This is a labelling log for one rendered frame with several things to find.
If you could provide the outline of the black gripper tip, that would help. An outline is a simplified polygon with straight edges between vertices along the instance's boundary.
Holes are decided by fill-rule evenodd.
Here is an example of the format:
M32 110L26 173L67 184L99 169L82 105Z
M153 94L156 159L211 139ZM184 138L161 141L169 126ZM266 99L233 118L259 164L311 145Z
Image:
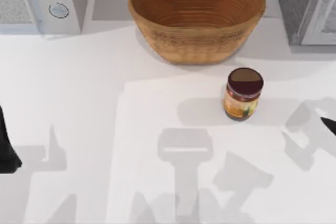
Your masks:
M336 136L336 121L324 117L321 117L321 121Z
M22 166L22 161L12 147L0 106L0 174L13 174Z

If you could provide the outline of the grey cabinet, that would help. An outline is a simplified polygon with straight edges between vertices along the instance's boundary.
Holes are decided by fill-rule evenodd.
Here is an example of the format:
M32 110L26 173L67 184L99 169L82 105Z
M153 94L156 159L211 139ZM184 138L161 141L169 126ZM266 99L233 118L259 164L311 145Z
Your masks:
M336 46L336 0L278 0L291 46Z

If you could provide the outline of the brown woven basket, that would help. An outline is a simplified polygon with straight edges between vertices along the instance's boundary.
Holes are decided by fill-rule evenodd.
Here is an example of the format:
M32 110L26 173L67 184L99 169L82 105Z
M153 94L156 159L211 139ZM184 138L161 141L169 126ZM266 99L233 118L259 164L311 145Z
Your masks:
M219 63L247 41L266 0L128 0L130 14L149 46L183 65Z

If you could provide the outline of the glass jar with dark lid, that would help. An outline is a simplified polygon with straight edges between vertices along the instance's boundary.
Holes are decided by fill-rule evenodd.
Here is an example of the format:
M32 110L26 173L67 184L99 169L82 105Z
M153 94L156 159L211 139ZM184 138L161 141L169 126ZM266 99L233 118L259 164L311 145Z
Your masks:
M229 75L223 96L226 114L238 121L251 117L258 105L264 80L261 74L247 67L234 69Z

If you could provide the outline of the pale microwave oven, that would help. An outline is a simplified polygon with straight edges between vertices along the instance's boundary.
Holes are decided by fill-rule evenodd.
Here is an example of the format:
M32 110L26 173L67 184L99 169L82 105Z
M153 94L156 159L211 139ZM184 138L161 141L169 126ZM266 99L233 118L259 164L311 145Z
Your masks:
M49 5L69 9L64 19L53 17ZM0 35L77 35L82 32L88 0L0 0Z

